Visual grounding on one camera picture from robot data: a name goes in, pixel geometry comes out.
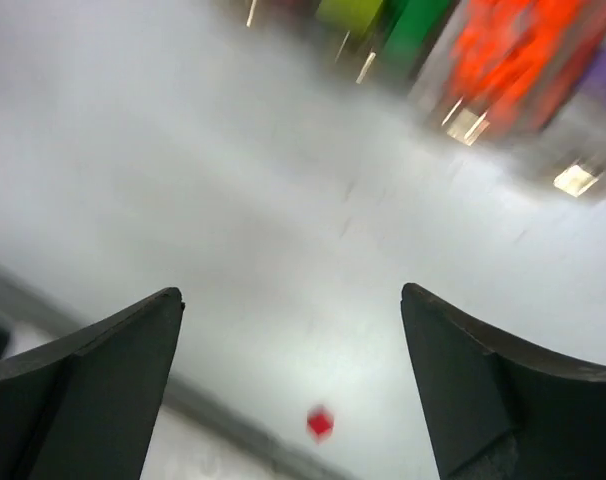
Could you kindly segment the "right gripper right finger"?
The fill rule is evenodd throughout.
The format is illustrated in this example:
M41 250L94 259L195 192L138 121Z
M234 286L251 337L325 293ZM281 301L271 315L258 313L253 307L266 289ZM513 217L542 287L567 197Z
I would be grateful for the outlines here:
M606 479L606 366L487 324L415 283L409 356L442 479Z

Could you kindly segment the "clear container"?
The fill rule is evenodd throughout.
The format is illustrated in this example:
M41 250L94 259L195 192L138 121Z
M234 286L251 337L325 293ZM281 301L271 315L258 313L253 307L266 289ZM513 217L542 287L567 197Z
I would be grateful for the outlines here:
M539 134L606 39L606 1L464 1L414 87L428 125L465 145Z
M592 178L577 196L583 203L606 198L606 38L574 90L526 157L526 179L544 193L562 194L554 180L564 174Z
M354 83L372 76L412 84L459 3L457 1L321 1L315 18L341 33L334 56L358 62Z
M306 26L313 21L320 1L310 0L231 0L214 1L226 14L247 28L266 25Z

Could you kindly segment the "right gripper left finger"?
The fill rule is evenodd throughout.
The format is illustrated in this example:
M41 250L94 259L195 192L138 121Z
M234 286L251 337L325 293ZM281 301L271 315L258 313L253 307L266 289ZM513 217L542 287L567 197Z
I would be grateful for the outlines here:
M0 360L0 479L139 478L184 308L166 288Z

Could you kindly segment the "small red lego cube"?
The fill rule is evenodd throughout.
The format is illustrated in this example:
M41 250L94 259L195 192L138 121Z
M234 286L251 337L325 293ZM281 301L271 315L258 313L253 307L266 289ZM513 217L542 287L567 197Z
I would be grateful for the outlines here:
M334 425L334 415L323 405L313 407L307 414L307 431L317 443L324 441L332 434Z

